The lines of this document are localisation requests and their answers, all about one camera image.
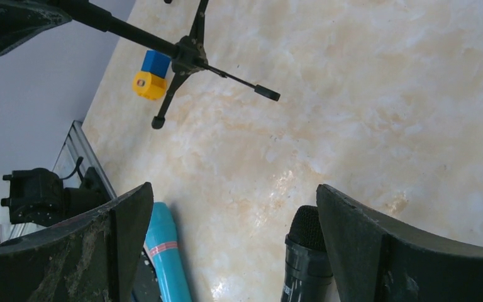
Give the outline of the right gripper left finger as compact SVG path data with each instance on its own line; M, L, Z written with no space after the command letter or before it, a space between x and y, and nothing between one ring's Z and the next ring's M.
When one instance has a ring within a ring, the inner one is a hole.
M0 244L0 301L129 301L152 209L145 182Z

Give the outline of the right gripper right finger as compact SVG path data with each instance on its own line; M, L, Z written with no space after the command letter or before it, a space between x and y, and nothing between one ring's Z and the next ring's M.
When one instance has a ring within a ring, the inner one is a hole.
M342 301L483 301L483 247L420 230L327 184L316 204Z

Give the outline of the black tripod clip stand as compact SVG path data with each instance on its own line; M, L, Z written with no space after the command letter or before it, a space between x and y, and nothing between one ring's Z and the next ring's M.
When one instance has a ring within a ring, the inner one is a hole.
M167 94L156 116L152 120L152 128L161 129L165 123L165 115L172 102L175 92L193 74L208 70L222 78L229 78L246 85L255 93L278 101L280 94L261 85L251 84L227 72L208 64L204 49L204 26L207 0L202 0L196 10L192 28L188 35L183 36L176 44L148 33L125 21L115 18L109 11L96 6L89 1L50 1L52 6L61 9L74 21L103 32L113 33L121 38L135 42L144 47L156 50L172 59L174 77Z

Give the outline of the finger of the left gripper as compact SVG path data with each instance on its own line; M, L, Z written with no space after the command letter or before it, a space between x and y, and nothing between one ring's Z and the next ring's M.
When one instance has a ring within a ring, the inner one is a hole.
M56 1L0 1L0 57L72 17Z

